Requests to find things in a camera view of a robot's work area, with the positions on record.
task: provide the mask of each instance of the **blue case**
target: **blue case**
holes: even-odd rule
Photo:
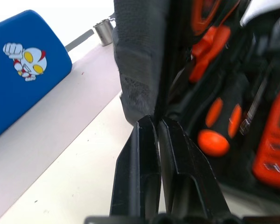
[[[70,57],[32,10],[0,22],[0,134],[71,70]]]

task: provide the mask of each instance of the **tool kit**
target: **tool kit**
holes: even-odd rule
[[[168,215],[153,223],[280,223],[280,0],[251,13],[255,2],[114,1],[121,102],[134,130],[111,216],[153,218],[162,176]],[[221,189],[279,217],[240,220]],[[132,223],[106,220],[87,222]]]

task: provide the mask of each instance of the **orange screwdriver handle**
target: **orange screwdriver handle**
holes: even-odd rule
[[[218,27],[210,27],[202,39],[197,44],[193,45],[192,55],[195,57],[196,61],[200,61],[201,57],[210,50],[217,30]]]
[[[208,68],[210,62],[220,53],[224,48],[231,34],[231,30],[226,25],[220,25],[214,36],[213,44],[209,52],[201,57],[189,76],[189,81],[192,83],[198,82],[203,76],[205,70]]]
[[[252,171],[261,182],[280,188],[280,93],[270,110]]]
[[[211,105],[197,140],[205,154],[218,157],[228,152],[241,121],[243,95],[248,85],[245,74],[235,74]]]

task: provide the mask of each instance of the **black fabric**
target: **black fabric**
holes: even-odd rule
[[[172,74],[178,72],[174,61],[182,63],[180,58],[185,52],[179,44],[184,48],[187,45],[180,37],[180,30],[182,27],[189,29],[190,19],[182,15],[181,9],[188,7],[190,16],[190,3],[114,0],[114,56],[122,87],[121,102],[126,119],[132,124],[145,115],[154,116],[156,109],[158,114],[164,111],[168,84],[173,79]],[[180,18],[186,18],[187,26],[179,23]],[[170,65],[165,64],[171,58]]]
[[[130,123],[153,115],[159,92],[169,0],[114,0],[114,56]]]

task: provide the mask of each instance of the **white surface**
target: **white surface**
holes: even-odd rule
[[[90,50],[94,49],[98,44],[100,44],[100,39],[95,33],[86,41],[84,41],[69,52],[71,62],[75,63],[79,59],[83,58]]]
[[[240,24],[242,27],[246,26],[248,22],[255,17],[278,8],[280,8],[280,0],[252,0],[243,15]]]
[[[0,219],[0,224],[82,224],[109,215],[116,159],[132,126],[119,96],[83,130]],[[263,215],[260,208],[225,195],[231,212]],[[160,212],[165,211],[161,193]]]
[[[119,91],[113,45],[98,45],[0,136],[0,216]]]

